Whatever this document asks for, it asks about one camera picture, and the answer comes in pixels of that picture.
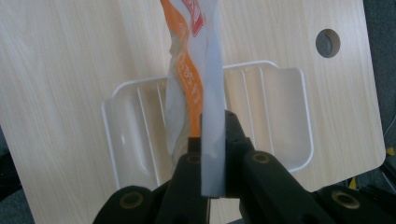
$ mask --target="white and orange package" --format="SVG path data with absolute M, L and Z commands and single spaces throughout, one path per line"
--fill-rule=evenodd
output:
M 217 0 L 161 0 L 172 36 L 166 88 L 170 154 L 201 137 L 202 194 L 224 194 L 224 87 Z

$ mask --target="wood grain surface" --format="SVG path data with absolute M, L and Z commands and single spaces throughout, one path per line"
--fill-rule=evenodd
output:
M 222 0 L 220 14 L 224 64 L 304 72 L 315 153 L 293 175 L 306 189 L 382 163 L 361 0 Z M 330 59 L 316 49 L 324 29 L 341 40 Z M 160 1 L 0 1 L 0 124 L 36 223 L 93 221 L 116 189 L 101 103 L 124 81 L 165 75 L 170 44 Z M 236 204 L 215 202 L 212 221 L 238 218 Z

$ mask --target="light wood tabletop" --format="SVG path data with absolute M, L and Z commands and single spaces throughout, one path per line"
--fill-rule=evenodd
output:
M 361 0 L 222 0 L 220 19 L 224 64 L 302 69 L 315 152 L 293 176 L 306 189 L 382 163 Z M 326 29 L 331 58 L 316 47 Z M 36 223 L 93 221 L 116 190 L 101 103 L 166 75 L 170 45 L 160 1 L 0 1 L 0 124 Z M 213 204 L 213 223 L 240 217 L 236 200 Z

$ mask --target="red logo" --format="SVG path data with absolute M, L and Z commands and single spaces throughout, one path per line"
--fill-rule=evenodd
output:
M 204 18 L 198 5 L 198 0 L 181 0 L 191 15 L 192 36 L 196 37 L 204 26 Z

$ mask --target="food wrapper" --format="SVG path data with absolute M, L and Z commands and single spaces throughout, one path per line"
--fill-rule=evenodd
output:
M 202 194 L 223 196 L 225 103 L 218 1 L 161 3 L 172 37 L 165 110 L 168 152 L 177 158 L 188 137 L 201 137 Z

